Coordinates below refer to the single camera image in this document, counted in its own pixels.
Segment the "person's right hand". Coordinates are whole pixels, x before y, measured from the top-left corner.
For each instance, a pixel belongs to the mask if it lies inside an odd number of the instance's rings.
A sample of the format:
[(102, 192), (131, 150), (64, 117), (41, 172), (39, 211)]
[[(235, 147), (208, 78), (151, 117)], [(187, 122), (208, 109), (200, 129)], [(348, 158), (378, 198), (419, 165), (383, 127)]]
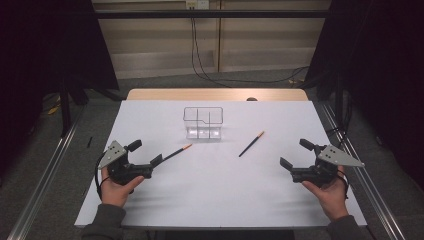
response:
[(302, 185), (309, 190), (319, 201), (325, 215), (331, 222), (348, 216), (345, 204), (347, 184), (344, 180), (344, 168), (338, 167), (338, 176), (329, 184), (321, 188), (309, 181), (303, 181)]

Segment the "black metal stand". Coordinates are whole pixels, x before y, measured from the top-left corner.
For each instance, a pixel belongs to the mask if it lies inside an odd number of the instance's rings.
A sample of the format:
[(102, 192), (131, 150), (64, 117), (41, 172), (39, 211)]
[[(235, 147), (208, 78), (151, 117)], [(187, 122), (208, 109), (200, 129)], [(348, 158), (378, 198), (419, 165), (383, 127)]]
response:
[(335, 117), (338, 127), (343, 122), (343, 80), (340, 73), (337, 74), (337, 86), (335, 91)]
[(71, 128), (71, 113), (69, 108), (69, 95), (66, 87), (65, 79), (60, 81), (60, 106), (62, 114), (62, 133), (61, 136), (65, 137)]

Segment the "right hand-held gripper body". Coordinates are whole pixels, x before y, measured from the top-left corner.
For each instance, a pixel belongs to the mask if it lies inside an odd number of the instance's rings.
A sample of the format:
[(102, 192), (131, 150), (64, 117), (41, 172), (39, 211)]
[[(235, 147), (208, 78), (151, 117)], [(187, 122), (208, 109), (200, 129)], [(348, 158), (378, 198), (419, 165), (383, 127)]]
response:
[(318, 187), (332, 182), (337, 176), (339, 166), (364, 167), (365, 164), (345, 153), (339, 148), (329, 145), (315, 145), (312, 150), (316, 156), (315, 163), (308, 168), (293, 168), (290, 171), (295, 183), (309, 181)]

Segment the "dark curtain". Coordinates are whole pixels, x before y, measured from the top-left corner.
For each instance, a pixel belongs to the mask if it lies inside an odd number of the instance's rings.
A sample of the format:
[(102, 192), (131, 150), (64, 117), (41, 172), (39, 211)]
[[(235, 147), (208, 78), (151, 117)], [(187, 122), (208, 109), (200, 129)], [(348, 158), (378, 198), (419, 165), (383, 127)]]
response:
[(49, 93), (118, 89), (92, 0), (0, 0), (0, 176)]
[(331, 0), (306, 76), (342, 85), (424, 190), (424, 0)]

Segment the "white table mat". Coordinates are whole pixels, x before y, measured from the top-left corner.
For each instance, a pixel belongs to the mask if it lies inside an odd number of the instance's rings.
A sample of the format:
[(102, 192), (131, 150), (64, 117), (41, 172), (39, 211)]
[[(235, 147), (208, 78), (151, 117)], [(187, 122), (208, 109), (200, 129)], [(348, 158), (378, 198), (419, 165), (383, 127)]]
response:
[[(125, 205), (126, 227), (145, 229), (261, 229), (328, 224), (317, 199), (280, 166), (313, 164), (315, 155), (299, 141), (329, 140), (310, 101), (220, 101), (224, 122), (219, 140), (190, 140), (183, 122), (187, 101), (121, 104), (109, 138), (127, 145), (134, 164), (170, 155)], [(238, 155), (261, 132), (262, 137)]]

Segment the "black metal crossbar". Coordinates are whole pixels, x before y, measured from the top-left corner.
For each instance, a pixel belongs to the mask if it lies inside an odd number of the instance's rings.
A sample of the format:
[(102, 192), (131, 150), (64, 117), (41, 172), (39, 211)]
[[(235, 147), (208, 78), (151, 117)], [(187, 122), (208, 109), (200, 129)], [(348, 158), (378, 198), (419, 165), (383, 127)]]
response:
[(154, 19), (154, 18), (326, 18), (326, 10), (157, 10), (112, 11), (96, 10), (99, 19)]

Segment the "white wall socket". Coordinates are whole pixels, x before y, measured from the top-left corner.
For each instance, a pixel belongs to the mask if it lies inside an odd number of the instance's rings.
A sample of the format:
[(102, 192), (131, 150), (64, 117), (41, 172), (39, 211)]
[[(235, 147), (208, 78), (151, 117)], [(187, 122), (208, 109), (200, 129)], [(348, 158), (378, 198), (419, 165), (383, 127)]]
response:
[(208, 10), (210, 8), (209, 0), (185, 0), (187, 10)]

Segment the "clear plastic pen holder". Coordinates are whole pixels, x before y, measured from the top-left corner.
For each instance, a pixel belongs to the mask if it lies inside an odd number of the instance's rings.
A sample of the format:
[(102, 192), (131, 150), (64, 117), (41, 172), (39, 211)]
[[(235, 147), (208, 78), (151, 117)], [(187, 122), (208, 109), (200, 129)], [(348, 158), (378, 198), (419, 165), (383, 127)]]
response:
[(185, 107), (183, 122), (188, 139), (220, 139), (223, 109), (221, 107)]

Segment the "person's left hand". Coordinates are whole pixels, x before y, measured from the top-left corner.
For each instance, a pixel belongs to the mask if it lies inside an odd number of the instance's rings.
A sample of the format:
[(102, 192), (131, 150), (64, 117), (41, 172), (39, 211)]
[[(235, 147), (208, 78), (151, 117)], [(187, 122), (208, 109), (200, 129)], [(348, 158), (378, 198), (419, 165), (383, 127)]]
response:
[(101, 183), (101, 200), (103, 204), (114, 205), (123, 208), (130, 193), (139, 186), (143, 181), (143, 176), (138, 176), (131, 180), (126, 185), (114, 183), (108, 174), (108, 170), (103, 168), (101, 170), (102, 183)]

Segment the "wooden table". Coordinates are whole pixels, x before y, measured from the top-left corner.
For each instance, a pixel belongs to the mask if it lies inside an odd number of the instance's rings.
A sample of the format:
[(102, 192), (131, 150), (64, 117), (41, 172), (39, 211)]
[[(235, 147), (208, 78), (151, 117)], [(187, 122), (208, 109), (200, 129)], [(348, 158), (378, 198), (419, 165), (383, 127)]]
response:
[(272, 88), (169, 88), (132, 89), (128, 100), (182, 100), (182, 101), (307, 101), (301, 89)]

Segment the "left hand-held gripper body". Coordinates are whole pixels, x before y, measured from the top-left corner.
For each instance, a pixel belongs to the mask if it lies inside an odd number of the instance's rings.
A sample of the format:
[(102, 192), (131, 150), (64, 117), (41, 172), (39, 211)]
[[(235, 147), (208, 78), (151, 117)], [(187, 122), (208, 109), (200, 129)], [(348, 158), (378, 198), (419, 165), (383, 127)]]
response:
[(152, 176), (154, 166), (150, 163), (135, 165), (129, 162), (130, 153), (116, 140), (112, 141), (106, 151), (101, 155), (97, 168), (106, 168), (110, 179), (120, 185), (126, 185), (138, 176), (149, 179)]

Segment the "aluminium floor rail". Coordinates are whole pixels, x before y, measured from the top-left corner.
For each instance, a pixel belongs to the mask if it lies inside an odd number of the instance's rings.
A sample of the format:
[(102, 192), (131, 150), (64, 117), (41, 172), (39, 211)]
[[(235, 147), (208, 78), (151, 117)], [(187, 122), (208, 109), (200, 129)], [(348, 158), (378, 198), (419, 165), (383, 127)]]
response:
[(65, 135), (60, 138), (58, 145), (51, 156), (45, 171), (42, 174), (35, 190), (33, 191), (28, 203), (21, 211), (17, 222), (12, 228), (7, 240), (25, 240), (29, 230), (31, 229), (35, 217), (37, 216), (43, 200), (46, 196), (47, 190), (52, 184), (57, 170), (62, 163), (62, 160), (69, 148), (70, 143), (73, 140), (77, 126), (80, 122), (81, 116), (83, 115), (85, 108), (79, 110), (76, 114), (74, 121), (71, 123), (69, 129), (65, 132)]
[[(336, 115), (328, 103), (322, 105), (322, 109), (327, 117), (327, 121), (332, 128), (335, 128), (335, 135), (343, 150), (349, 155), (359, 160), (355, 148), (353, 147), (347, 134), (340, 129), (340, 125), (336, 122)], [(373, 209), (375, 210), (382, 226), (384, 227), (390, 240), (406, 240), (402, 233), (394, 215), (383, 200), (374, 182), (365, 168), (355, 168), (355, 175), (358, 178), (361, 187), (364, 189)]]

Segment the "black pencil with orange end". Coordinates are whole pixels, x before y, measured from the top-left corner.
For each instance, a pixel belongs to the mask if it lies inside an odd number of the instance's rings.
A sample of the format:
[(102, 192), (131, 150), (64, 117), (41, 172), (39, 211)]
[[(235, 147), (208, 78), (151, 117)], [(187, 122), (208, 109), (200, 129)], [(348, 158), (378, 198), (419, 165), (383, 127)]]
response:
[(242, 157), (265, 133), (265, 131), (261, 131), (244, 149), (243, 151), (238, 155), (238, 157)]
[(170, 159), (170, 158), (172, 158), (172, 157), (174, 157), (174, 156), (176, 156), (176, 155), (180, 154), (181, 152), (183, 152), (183, 151), (185, 151), (186, 149), (190, 148), (192, 145), (193, 145), (193, 144), (188, 144), (188, 145), (186, 145), (186, 146), (183, 146), (182, 148), (180, 148), (180, 149), (176, 150), (175, 152), (171, 153), (170, 155), (168, 155), (168, 156), (164, 157), (164, 158), (163, 158), (163, 161), (166, 161), (166, 160), (168, 160), (168, 159)]

